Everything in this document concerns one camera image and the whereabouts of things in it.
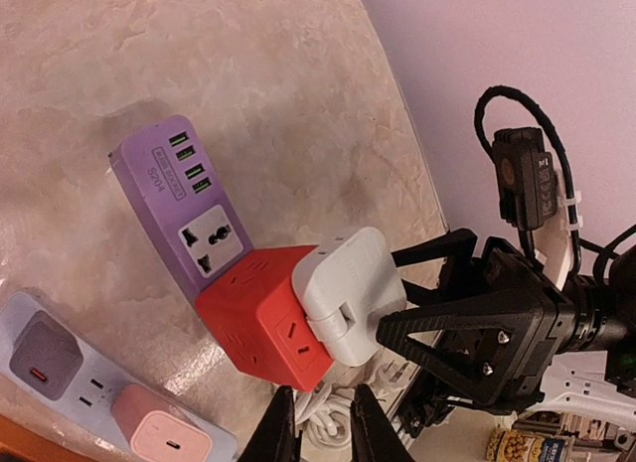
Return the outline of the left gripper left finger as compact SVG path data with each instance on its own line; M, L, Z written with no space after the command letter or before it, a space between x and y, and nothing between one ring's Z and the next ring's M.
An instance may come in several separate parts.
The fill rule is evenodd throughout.
M238 462L297 462L300 438L296 435L293 389L275 392Z

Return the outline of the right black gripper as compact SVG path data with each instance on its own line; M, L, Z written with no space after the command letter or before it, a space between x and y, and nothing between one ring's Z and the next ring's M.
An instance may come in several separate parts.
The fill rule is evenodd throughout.
M377 341L420 368L397 409L407 432L457 406L509 415L545 398L542 378L569 343L569 301L507 240L458 229L396 250L396 267L443 259L439 284L404 283L411 308L381 319Z

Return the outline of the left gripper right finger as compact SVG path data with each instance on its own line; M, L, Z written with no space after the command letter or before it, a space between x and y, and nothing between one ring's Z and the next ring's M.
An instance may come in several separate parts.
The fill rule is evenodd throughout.
M412 462L368 385L356 386L350 413L353 461Z

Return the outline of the pale pink charger plug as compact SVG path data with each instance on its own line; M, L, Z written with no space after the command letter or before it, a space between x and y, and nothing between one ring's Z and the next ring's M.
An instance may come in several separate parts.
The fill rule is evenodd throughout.
M206 461L212 451L210 435L145 386L127 385L111 414L132 452L144 461Z

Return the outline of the white charger plug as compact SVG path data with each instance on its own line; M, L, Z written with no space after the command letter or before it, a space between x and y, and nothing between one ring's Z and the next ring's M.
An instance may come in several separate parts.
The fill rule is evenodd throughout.
M347 367L372 358L380 320L406 307L387 240L373 227L324 240L296 264L291 281L314 336Z

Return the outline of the red cube socket adapter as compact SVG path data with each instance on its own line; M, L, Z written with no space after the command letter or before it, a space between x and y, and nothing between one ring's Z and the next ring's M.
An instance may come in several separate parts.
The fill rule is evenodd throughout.
M255 249L207 288L195 310L235 367L309 392L334 360L310 329L292 288L312 245Z

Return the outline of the dark grey charger plug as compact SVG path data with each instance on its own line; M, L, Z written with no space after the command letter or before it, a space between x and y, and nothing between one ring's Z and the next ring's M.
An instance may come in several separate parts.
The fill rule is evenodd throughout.
M83 364L76 337L43 310L37 311L14 343L9 369L45 398L59 400Z

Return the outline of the purple power strip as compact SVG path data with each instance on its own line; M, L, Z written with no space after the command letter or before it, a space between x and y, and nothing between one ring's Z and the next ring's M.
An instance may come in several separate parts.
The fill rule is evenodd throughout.
M188 118L173 115L129 136L109 154L109 161L189 302L253 250Z

